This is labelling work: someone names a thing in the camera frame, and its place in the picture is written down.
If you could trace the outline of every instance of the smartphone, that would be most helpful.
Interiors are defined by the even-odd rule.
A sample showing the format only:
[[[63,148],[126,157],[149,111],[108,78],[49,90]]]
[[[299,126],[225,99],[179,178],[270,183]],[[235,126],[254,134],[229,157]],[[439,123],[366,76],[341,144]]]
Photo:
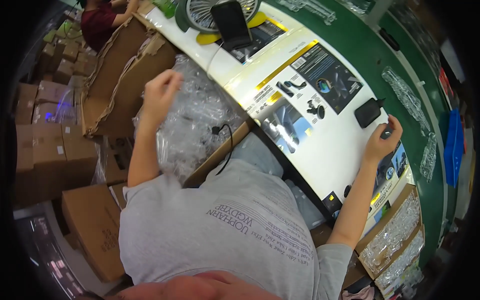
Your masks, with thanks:
[[[222,36],[223,48],[233,50],[252,43],[252,34],[236,0],[214,5],[210,12]]]

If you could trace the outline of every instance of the clear plastic packaging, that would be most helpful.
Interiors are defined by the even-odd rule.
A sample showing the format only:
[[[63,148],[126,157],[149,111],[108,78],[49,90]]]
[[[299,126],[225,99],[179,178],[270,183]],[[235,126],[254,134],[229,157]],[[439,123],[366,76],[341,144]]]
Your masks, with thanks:
[[[431,132],[428,134],[428,142],[423,149],[423,157],[420,162],[420,174],[430,183],[437,160],[437,136]]]
[[[335,12],[316,0],[304,0],[304,8],[311,13],[320,16],[325,25],[331,25],[336,20]]]
[[[92,178],[91,185],[105,183],[105,169],[107,167],[107,153],[108,153],[108,137],[98,136],[94,137],[95,150],[98,157],[96,161],[95,173]]]
[[[387,288],[395,279],[403,274],[405,269],[420,254],[425,245],[425,238],[421,230],[413,238],[412,242],[405,251],[375,280],[377,286],[381,289]]]
[[[357,14],[365,14],[372,5],[372,2],[367,0],[337,0],[337,2],[346,5],[351,11]]]
[[[390,222],[360,253],[363,262],[374,273],[379,273],[409,238],[420,218],[420,201],[413,191],[394,214]]]
[[[246,115],[189,57],[177,55],[173,70],[183,74],[183,85],[157,131],[157,158],[161,170],[183,184],[230,137],[226,128],[213,135],[212,127],[226,123],[234,132]],[[141,116],[142,109],[133,118],[135,127]]]
[[[420,123],[421,134],[430,132],[430,125],[421,110],[420,100],[415,96],[408,84],[398,76],[390,66],[385,67],[382,78],[390,84],[398,100],[407,109],[408,113]]]

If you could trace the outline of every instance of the worker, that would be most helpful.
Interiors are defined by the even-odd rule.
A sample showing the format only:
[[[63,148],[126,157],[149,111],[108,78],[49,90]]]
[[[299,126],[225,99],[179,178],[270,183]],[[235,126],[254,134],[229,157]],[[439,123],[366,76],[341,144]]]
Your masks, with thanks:
[[[159,176],[156,131],[182,75],[165,71],[145,86],[144,109],[123,192],[120,258],[135,286],[125,300],[337,300],[373,194],[377,165],[402,134],[389,116],[369,138],[359,173],[325,245],[315,248],[282,167],[250,133],[227,166],[198,189]]]
[[[125,13],[114,13],[112,8],[127,4],[127,0],[79,0],[82,13],[80,28],[84,40],[97,53],[110,39],[113,32],[138,9],[138,0],[130,0]]]

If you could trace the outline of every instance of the black cable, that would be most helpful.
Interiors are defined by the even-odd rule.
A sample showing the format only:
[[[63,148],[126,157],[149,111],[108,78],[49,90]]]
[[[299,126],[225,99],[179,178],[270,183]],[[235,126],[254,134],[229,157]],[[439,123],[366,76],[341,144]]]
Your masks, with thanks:
[[[214,126],[212,127],[212,133],[214,135],[218,135],[220,133],[220,131],[225,127],[227,126],[228,128],[228,132],[230,132],[230,153],[228,154],[228,158],[227,158],[227,161],[225,162],[225,164],[223,165],[223,167],[220,169],[220,171],[218,171],[218,174],[220,174],[223,169],[225,169],[225,167],[227,166],[228,162],[230,161],[230,158],[232,157],[232,151],[233,151],[233,134],[232,134],[232,129],[230,128],[230,126],[228,124],[223,124],[222,127],[218,127],[218,126]]]

